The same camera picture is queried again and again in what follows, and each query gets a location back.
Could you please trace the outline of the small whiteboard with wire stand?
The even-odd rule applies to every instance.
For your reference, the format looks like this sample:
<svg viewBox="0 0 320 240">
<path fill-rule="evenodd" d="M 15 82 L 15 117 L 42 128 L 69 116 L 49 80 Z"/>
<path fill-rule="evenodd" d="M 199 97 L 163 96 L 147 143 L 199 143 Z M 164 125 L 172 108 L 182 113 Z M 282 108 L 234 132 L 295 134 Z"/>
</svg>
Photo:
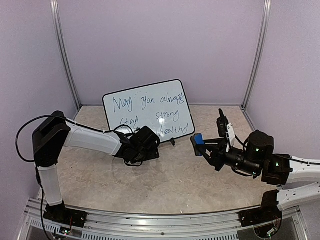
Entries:
<svg viewBox="0 0 320 240">
<path fill-rule="evenodd" d="M 102 103 L 111 130 L 120 125 L 132 130 L 147 126 L 162 143 L 191 135 L 196 130 L 179 79 L 107 93 Z"/>
</svg>

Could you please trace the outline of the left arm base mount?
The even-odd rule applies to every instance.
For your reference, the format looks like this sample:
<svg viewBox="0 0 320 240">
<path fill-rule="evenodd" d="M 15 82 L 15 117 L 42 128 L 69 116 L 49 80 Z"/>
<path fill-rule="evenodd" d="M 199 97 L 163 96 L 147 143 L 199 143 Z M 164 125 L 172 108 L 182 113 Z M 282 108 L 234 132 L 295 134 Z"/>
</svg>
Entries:
<svg viewBox="0 0 320 240">
<path fill-rule="evenodd" d="M 84 228 L 87 212 L 65 207 L 64 203 L 54 206 L 46 206 L 43 217 L 55 223 L 70 227 Z"/>
</svg>

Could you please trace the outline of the black whiteboard eraser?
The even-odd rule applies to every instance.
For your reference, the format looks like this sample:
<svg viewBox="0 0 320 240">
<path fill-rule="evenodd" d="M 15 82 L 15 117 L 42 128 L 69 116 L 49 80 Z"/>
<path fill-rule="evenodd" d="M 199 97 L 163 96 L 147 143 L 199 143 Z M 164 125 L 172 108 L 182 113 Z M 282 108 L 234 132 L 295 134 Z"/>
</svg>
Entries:
<svg viewBox="0 0 320 240">
<path fill-rule="evenodd" d="M 204 144 L 203 135 L 201 133 L 196 133 L 190 137 L 190 141 L 192 143 L 195 156 L 202 157 L 203 155 L 199 149 L 200 145 Z"/>
</svg>

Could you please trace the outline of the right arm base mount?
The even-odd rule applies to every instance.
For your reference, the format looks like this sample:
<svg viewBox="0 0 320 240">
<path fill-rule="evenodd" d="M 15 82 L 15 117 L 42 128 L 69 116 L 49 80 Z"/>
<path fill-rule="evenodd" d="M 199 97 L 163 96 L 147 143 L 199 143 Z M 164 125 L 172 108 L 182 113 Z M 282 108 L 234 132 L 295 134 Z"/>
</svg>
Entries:
<svg viewBox="0 0 320 240">
<path fill-rule="evenodd" d="M 238 213 L 241 226 L 255 226 L 268 223 L 282 218 L 282 212 L 275 207 L 257 207 L 249 210 L 242 210 Z"/>
</svg>

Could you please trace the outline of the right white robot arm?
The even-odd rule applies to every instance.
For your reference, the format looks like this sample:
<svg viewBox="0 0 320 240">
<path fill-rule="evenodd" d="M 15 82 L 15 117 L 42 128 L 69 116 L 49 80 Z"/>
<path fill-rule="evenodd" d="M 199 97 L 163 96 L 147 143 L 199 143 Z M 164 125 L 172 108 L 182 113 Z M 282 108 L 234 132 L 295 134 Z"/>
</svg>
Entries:
<svg viewBox="0 0 320 240">
<path fill-rule="evenodd" d="M 209 165 L 219 172 L 224 166 L 244 177 L 261 178 L 272 186 L 305 182 L 293 189 L 265 192 L 262 206 L 256 210 L 256 218 L 266 222 L 276 209 L 283 211 L 300 204 L 320 199 L 320 162 L 302 159 L 288 154 L 274 154 L 274 138 L 259 130 L 252 132 L 239 149 L 231 145 L 226 133 L 220 138 L 204 140 L 202 134 L 192 137 L 196 156 L 203 156 Z"/>
</svg>

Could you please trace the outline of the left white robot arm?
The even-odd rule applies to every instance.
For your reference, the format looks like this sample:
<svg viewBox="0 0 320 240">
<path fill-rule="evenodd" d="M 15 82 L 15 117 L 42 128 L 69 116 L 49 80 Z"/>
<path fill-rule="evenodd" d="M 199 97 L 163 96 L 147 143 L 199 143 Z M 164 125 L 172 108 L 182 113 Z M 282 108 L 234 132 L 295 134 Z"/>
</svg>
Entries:
<svg viewBox="0 0 320 240">
<path fill-rule="evenodd" d="M 144 162 L 158 159 L 160 138 L 148 126 L 132 129 L 121 124 L 114 129 L 102 130 L 77 123 L 65 117 L 62 111 L 38 116 L 25 123 L 16 133 L 15 148 L 24 161 L 19 149 L 19 136 L 31 123 L 44 121 L 32 133 L 33 158 L 36 177 L 43 196 L 50 208 L 50 214 L 63 223 L 70 218 L 70 211 L 64 207 L 59 177 L 58 160 L 64 147 L 98 151 L 122 159 L 128 167 L 140 167 Z"/>
</svg>

